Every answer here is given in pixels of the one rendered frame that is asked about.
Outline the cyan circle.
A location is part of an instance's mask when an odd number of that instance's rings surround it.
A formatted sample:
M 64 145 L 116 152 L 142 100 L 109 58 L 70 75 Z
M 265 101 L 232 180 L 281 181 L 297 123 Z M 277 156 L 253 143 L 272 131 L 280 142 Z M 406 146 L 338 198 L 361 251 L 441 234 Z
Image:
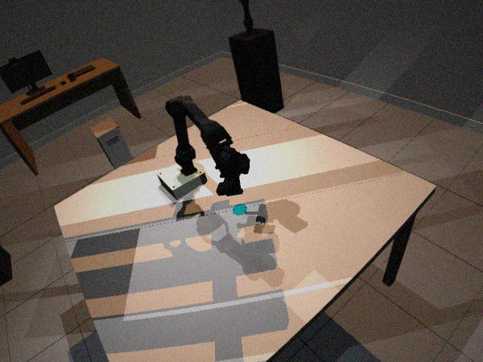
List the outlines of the cyan circle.
M 242 215 L 246 212 L 247 207 L 244 204 L 238 204 L 233 208 L 233 213 L 235 215 Z

